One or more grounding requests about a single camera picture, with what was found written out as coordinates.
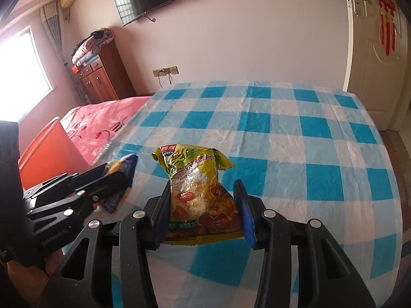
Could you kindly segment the yellow bread packet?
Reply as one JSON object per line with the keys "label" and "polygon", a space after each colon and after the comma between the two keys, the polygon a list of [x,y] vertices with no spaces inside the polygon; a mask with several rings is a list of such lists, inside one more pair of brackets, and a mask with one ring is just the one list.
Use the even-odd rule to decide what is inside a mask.
{"label": "yellow bread packet", "polygon": [[97,170],[97,178],[108,177],[108,195],[93,202],[94,211],[102,209],[109,214],[116,212],[118,205],[131,191],[137,163],[136,154],[127,154],[93,167]]}

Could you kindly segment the yellow chips bag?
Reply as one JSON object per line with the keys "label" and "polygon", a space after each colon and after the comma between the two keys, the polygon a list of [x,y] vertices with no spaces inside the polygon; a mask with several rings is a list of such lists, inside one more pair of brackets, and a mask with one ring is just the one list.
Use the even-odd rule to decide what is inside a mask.
{"label": "yellow chips bag", "polygon": [[220,170],[235,165],[219,150],[198,145],[158,147],[152,157],[170,181],[165,243],[206,245],[243,236],[238,207],[219,182]]}

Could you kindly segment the white bedroom door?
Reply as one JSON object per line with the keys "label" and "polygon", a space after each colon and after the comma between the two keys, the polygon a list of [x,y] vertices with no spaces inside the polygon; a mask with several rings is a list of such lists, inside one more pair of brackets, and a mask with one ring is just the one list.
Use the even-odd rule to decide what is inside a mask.
{"label": "white bedroom door", "polygon": [[407,62],[407,20],[398,6],[396,50],[385,56],[377,21],[362,11],[357,17],[352,0],[348,11],[348,58],[343,89],[355,94],[380,131],[389,128],[404,85]]}

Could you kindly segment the orange plastic bucket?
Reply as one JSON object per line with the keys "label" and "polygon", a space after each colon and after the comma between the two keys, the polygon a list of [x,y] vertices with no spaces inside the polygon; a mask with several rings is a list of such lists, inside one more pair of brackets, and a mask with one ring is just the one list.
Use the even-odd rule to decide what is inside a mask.
{"label": "orange plastic bucket", "polygon": [[58,117],[45,125],[31,141],[20,156],[18,166],[25,190],[63,173],[81,173],[90,169]]}

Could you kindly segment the pink bed blanket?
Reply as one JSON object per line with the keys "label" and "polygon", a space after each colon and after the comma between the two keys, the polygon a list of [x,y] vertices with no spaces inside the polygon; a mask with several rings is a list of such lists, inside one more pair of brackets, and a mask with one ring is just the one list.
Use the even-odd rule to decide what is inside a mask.
{"label": "pink bed blanket", "polygon": [[150,99],[149,96],[88,104],[70,110],[60,119],[61,125],[91,166],[109,141]]}

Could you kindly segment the wooden cabinet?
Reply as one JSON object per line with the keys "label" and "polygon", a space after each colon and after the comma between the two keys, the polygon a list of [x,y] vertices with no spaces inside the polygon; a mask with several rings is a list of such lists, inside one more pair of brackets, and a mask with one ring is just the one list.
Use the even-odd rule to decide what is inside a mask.
{"label": "wooden cabinet", "polygon": [[77,77],[91,104],[137,95],[114,40],[105,45],[94,60],[80,68]]}

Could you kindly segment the bright window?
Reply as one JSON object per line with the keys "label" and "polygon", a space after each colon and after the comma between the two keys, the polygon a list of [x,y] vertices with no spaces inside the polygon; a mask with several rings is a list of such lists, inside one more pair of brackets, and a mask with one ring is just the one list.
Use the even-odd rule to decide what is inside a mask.
{"label": "bright window", "polygon": [[2,120],[21,122],[52,90],[30,28],[1,41]]}

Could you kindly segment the blue checkered tablecloth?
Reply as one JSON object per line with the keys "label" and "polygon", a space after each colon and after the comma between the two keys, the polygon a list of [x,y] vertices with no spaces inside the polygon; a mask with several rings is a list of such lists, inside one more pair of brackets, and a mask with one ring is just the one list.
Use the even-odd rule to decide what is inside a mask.
{"label": "blue checkered tablecloth", "polygon": [[328,88],[269,81],[180,83],[158,90],[94,163],[138,156],[116,222],[160,194],[152,153],[184,143],[213,147],[235,165],[219,175],[287,219],[317,218],[332,233],[377,306],[390,297],[402,244],[400,196],[387,149],[363,104]]}

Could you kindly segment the folded blankets stack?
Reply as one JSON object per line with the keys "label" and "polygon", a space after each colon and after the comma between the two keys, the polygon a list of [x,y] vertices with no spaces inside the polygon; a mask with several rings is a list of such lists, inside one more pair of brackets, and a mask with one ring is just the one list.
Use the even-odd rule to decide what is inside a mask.
{"label": "folded blankets stack", "polygon": [[72,73],[78,73],[93,57],[101,52],[105,45],[108,45],[113,40],[114,33],[110,28],[101,28],[93,31],[86,39],[74,47],[72,53]]}

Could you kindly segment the grey curtain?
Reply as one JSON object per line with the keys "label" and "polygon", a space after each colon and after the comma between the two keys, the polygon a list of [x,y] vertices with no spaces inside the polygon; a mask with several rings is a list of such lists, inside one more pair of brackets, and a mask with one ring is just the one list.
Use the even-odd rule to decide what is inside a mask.
{"label": "grey curtain", "polygon": [[83,86],[80,84],[78,78],[72,73],[69,63],[64,57],[61,22],[59,17],[59,3],[57,1],[53,1],[42,6],[40,8],[40,20],[49,43],[52,45],[54,51],[59,57],[59,60],[64,67],[66,76],[70,80],[70,88],[83,105],[88,104],[88,97],[84,92]]}

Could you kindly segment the red door decoration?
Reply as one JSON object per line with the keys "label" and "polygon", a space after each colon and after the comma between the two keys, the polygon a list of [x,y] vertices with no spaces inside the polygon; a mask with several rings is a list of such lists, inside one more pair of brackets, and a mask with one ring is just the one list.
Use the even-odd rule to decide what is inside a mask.
{"label": "red door decoration", "polygon": [[377,21],[378,39],[386,57],[396,50],[398,4],[395,0],[362,0],[366,15]]}

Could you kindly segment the wall power outlet strip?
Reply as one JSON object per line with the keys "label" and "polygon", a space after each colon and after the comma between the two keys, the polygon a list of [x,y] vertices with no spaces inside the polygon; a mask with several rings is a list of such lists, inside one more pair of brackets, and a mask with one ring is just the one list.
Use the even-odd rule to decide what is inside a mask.
{"label": "wall power outlet strip", "polygon": [[154,77],[162,77],[168,75],[177,75],[179,74],[179,70],[177,66],[171,66],[169,68],[160,68],[153,70]]}

